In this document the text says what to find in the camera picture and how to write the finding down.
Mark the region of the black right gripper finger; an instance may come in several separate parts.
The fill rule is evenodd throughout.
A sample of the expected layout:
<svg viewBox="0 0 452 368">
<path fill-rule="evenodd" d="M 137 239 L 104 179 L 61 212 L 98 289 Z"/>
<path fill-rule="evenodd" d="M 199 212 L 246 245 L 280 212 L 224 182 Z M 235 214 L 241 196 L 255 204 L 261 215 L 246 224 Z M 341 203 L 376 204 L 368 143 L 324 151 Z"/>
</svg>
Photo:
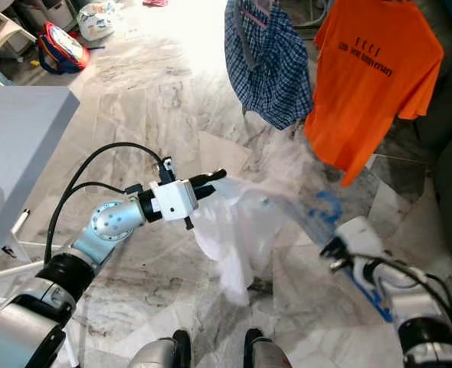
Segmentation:
<svg viewBox="0 0 452 368">
<path fill-rule="evenodd" d="M 212 182 L 219 181 L 219 179 L 226 178 L 228 172 L 226 169 L 216 169 L 214 172 L 207 172 L 206 174 L 198 174 L 192 177 L 192 188 L 211 185 Z"/>
</svg>

